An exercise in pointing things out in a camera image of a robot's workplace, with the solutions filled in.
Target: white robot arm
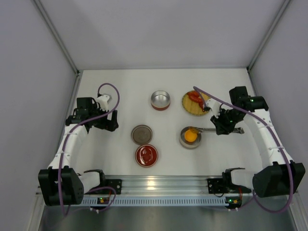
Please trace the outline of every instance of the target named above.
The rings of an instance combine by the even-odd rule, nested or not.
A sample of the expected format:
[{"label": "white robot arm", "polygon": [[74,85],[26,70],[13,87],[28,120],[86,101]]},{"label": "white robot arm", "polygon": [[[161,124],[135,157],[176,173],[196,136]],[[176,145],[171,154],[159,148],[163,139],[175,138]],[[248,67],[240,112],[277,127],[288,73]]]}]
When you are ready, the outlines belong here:
[{"label": "white robot arm", "polygon": [[[76,165],[80,147],[92,126],[108,131],[114,131],[118,128],[117,110],[112,112],[111,120],[104,116],[108,112],[110,100],[111,96],[107,94],[99,94],[96,100],[91,97],[77,98],[77,108],[74,110],[73,115],[70,115],[65,121],[66,126],[62,142],[54,159],[47,169],[42,169],[38,174],[46,205],[59,205],[60,197],[63,199],[64,205],[80,204],[83,195],[90,189],[97,186],[110,186],[107,185],[107,180],[102,170],[94,169],[78,175],[73,169],[73,166]],[[62,166],[60,166],[61,155],[63,155]],[[58,173],[61,174],[62,180],[60,182],[61,196],[58,191]]]},{"label": "white robot arm", "polygon": [[262,160],[263,170],[259,173],[239,168],[226,171],[229,174],[229,185],[244,186],[255,190],[259,197],[288,194],[290,191],[288,172],[285,160],[280,152],[280,149],[283,149],[286,159],[291,165],[295,192],[305,174],[305,168],[302,163],[294,163],[284,147],[277,146],[268,127],[271,128],[280,144],[281,141],[271,122],[268,106],[264,98],[248,96],[246,87],[235,87],[230,90],[230,97],[233,105],[263,119],[266,125],[255,117],[236,109],[221,109],[221,103],[214,99],[206,101],[205,109],[211,110],[214,114],[211,121],[216,126],[217,134],[230,134],[234,130],[235,124],[243,120],[255,139]]}]

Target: gray wall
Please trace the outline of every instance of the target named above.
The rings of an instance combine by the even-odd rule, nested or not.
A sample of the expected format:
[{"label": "gray wall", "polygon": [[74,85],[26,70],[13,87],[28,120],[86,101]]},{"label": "gray wall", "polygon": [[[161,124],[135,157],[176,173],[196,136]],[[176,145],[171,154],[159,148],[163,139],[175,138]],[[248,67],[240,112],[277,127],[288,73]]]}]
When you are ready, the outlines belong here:
[{"label": "gray wall", "polygon": [[283,0],[42,0],[79,69],[246,67]]},{"label": "gray wall", "polygon": [[0,1],[0,229],[20,231],[75,81],[30,0]]},{"label": "gray wall", "polygon": [[[294,0],[253,69],[289,154],[308,171],[308,1]],[[308,209],[308,173],[299,191]]]}]

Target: round plate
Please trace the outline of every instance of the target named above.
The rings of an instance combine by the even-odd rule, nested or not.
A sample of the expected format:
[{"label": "round plate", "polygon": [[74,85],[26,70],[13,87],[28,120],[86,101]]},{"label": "round plate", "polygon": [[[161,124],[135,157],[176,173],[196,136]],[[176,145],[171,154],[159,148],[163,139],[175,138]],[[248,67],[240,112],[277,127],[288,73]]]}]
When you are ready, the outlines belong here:
[{"label": "round plate", "polygon": [[153,132],[149,126],[138,125],[131,132],[131,138],[138,145],[144,145],[152,140]]},{"label": "round plate", "polygon": [[198,133],[197,139],[194,142],[188,142],[185,140],[185,132],[189,129],[190,127],[185,127],[182,129],[180,133],[180,143],[181,145],[186,148],[186,149],[195,149],[201,144],[201,133]]},{"label": "round plate", "polygon": [[151,96],[151,105],[158,111],[163,111],[170,106],[170,95],[164,90],[155,91]]},{"label": "round plate", "polygon": [[145,144],[136,150],[135,158],[140,166],[151,167],[158,159],[158,152],[154,146]]},{"label": "round plate", "polygon": [[[208,97],[207,95],[201,93],[202,96],[204,97],[205,100],[210,99],[210,97]],[[199,106],[198,103],[191,101],[191,99],[189,98],[188,94],[186,93],[183,98],[182,98],[182,106],[185,109],[186,112],[194,115],[194,116],[203,116],[208,112],[203,112],[201,107]]]}]

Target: white floor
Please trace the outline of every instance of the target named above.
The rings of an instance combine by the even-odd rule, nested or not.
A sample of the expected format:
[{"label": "white floor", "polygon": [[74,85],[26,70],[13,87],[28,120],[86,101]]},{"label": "white floor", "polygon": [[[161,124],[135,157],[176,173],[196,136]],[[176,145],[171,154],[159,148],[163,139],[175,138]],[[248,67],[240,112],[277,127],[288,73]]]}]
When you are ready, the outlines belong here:
[{"label": "white floor", "polygon": [[[243,122],[238,127],[244,128],[244,135],[206,133],[195,150],[186,150],[179,142],[179,133],[186,126],[214,127],[211,113],[200,117],[187,113],[181,106],[182,96],[193,86],[228,102],[229,90],[236,86],[247,86],[253,95],[245,69],[89,70],[83,73],[77,97],[96,98],[97,88],[105,82],[114,84],[121,95],[117,108],[119,128],[115,132],[90,130],[76,159],[76,172],[102,169],[106,175],[210,176],[233,167],[261,170],[257,146]],[[150,96],[156,90],[166,90],[171,96],[165,111],[156,111],[150,105]],[[114,90],[106,86],[101,93],[112,95],[112,108],[116,103]],[[143,168],[135,161],[138,145],[130,134],[138,124],[153,130],[150,144],[159,152],[153,167]]]}]

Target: metal bowl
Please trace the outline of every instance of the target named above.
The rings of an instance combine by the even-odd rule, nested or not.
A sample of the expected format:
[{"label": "metal bowl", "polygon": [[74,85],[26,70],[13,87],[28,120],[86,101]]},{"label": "metal bowl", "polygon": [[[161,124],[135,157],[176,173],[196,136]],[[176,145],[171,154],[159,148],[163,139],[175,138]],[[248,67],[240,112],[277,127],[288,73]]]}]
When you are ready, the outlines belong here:
[{"label": "metal bowl", "polygon": [[151,96],[151,105],[158,111],[166,110],[170,105],[170,95],[164,90],[155,91]]},{"label": "metal bowl", "polygon": [[198,133],[197,139],[194,142],[188,142],[185,140],[185,132],[189,129],[190,127],[185,127],[182,129],[180,133],[180,143],[184,148],[187,149],[195,149],[201,144],[201,133]]}]

